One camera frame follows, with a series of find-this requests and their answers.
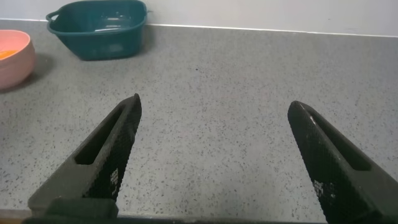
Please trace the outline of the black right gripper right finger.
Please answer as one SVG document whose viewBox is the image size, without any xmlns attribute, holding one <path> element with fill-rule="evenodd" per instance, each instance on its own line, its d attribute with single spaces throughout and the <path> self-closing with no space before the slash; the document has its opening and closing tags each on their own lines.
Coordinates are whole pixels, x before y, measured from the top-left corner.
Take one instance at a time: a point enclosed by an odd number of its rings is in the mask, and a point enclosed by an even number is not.
<svg viewBox="0 0 398 224">
<path fill-rule="evenodd" d="M 328 223 L 397 223 L 394 178 L 309 105 L 287 116 Z"/>
</svg>

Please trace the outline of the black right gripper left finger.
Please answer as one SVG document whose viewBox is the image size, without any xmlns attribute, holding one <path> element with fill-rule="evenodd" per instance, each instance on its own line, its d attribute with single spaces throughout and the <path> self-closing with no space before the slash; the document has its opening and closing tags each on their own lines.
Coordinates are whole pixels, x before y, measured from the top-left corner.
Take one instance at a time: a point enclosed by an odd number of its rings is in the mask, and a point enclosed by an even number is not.
<svg viewBox="0 0 398 224">
<path fill-rule="evenodd" d="M 138 94 L 122 100 L 28 200 L 45 209 L 56 198 L 117 200 L 141 120 Z"/>
</svg>

